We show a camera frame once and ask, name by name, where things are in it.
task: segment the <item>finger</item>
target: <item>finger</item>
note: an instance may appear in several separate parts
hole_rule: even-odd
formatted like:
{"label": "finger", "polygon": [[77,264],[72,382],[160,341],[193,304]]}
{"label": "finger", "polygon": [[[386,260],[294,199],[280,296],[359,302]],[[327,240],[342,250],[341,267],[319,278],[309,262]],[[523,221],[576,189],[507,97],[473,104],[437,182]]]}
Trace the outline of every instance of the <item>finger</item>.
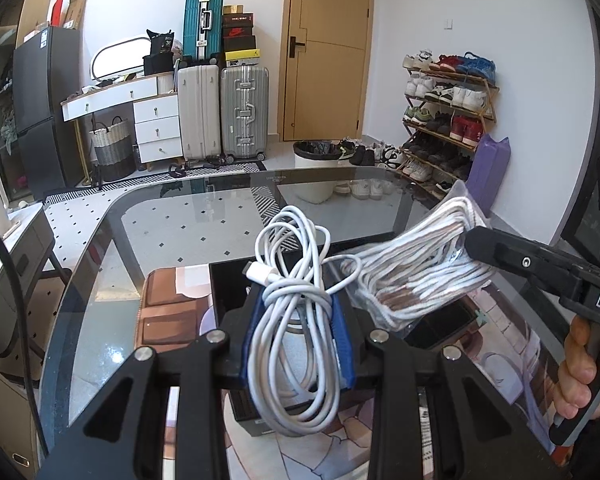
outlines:
{"label": "finger", "polygon": [[581,383],[589,384],[596,377],[596,362],[571,333],[564,340],[564,356],[569,374]]}
{"label": "finger", "polygon": [[586,346],[591,336],[591,325],[583,317],[576,316],[571,321],[569,333],[580,346]]}
{"label": "finger", "polygon": [[558,367],[558,382],[562,396],[569,404],[584,408],[591,400],[591,390],[569,373],[566,361]]}
{"label": "finger", "polygon": [[555,410],[564,418],[573,418],[578,414],[576,406],[569,404],[562,394],[560,384],[556,384],[554,388],[554,406]]}

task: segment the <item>purple bag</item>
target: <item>purple bag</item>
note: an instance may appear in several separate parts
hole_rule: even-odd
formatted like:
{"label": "purple bag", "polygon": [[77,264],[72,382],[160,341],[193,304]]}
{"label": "purple bag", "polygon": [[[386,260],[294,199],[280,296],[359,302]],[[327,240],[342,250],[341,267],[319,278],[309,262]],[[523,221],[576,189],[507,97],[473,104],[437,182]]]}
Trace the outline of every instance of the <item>purple bag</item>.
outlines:
{"label": "purple bag", "polygon": [[475,151],[466,188],[487,217],[491,216],[491,206],[496,200],[510,156],[509,137],[496,142],[485,134]]}

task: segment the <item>white suitcase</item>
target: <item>white suitcase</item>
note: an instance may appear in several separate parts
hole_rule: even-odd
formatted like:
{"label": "white suitcase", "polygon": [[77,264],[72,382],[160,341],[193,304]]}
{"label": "white suitcase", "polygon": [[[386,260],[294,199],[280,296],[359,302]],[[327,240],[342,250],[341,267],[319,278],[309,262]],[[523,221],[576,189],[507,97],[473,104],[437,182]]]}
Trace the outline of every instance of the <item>white suitcase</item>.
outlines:
{"label": "white suitcase", "polygon": [[178,114],[182,154],[187,160],[220,155],[220,97],[217,65],[178,70]]}

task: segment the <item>coiled white cable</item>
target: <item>coiled white cable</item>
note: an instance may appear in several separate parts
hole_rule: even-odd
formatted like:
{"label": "coiled white cable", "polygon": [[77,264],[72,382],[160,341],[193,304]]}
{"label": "coiled white cable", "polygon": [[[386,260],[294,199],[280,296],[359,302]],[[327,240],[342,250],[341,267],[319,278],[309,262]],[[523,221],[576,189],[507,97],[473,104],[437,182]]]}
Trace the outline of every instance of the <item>coiled white cable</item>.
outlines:
{"label": "coiled white cable", "polygon": [[[325,237],[318,252],[316,233]],[[291,237],[298,240],[302,257],[291,270],[283,260],[282,244]],[[286,206],[258,234],[255,243],[257,264],[247,276],[266,288],[262,300],[266,307],[251,339],[248,357],[248,383],[251,398],[263,420],[272,430],[286,436],[319,433],[331,424],[340,401],[340,371],[336,347],[331,335],[331,294],[352,283],[362,268],[360,258],[352,254],[326,257],[331,234],[314,225],[295,206]],[[348,276],[324,289],[322,265],[350,260]],[[285,332],[304,334],[306,368],[299,379],[285,355]],[[276,370],[282,370],[291,390],[282,388]],[[287,413],[283,399],[299,394],[313,399],[297,415]]]}
{"label": "coiled white cable", "polygon": [[[467,231],[485,225],[471,198],[456,196],[393,240],[360,248],[363,269],[350,288],[354,304],[368,310],[376,326],[398,331],[479,288],[493,269],[472,260],[462,242]],[[341,265],[345,272],[349,267]]]}

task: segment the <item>black refrigerator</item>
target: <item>black refrigerator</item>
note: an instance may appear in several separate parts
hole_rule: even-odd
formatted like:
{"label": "black refrigerator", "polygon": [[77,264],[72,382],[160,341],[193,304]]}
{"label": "black refrigerator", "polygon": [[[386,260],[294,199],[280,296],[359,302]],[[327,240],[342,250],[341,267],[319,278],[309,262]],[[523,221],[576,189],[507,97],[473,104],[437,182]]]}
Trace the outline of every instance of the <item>black refrigerator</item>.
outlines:
{"label": "black refrigerator", "polygon": [[61,102],[80,88],[80,31],[48,27],[13,55],[13,106],[22,164],[36,200],[84,177],[72,123]]}

